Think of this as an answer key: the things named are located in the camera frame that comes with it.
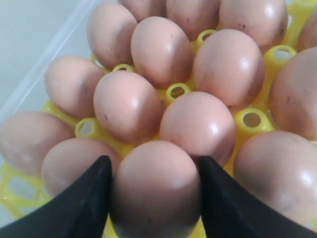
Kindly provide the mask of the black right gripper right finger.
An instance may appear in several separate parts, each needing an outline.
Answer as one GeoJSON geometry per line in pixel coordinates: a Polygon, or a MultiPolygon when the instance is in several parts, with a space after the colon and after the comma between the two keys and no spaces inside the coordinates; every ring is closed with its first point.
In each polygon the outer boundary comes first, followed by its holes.
{"type": "Polygon", "coordinates": [[[251,195],[212,157],[199,158],[202,222],[209,238],[315,238],[251,195]]]}

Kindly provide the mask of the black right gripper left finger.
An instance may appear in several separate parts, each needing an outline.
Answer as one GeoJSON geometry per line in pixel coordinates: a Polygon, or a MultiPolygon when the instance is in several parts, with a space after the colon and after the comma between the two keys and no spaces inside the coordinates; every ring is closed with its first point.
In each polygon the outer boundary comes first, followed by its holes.
{"type": "Polygon", "coordinates": [[[60,195],[4,226],[2,238],[101,238],[109,211],[111,162],[99,157],[60,195]]]}

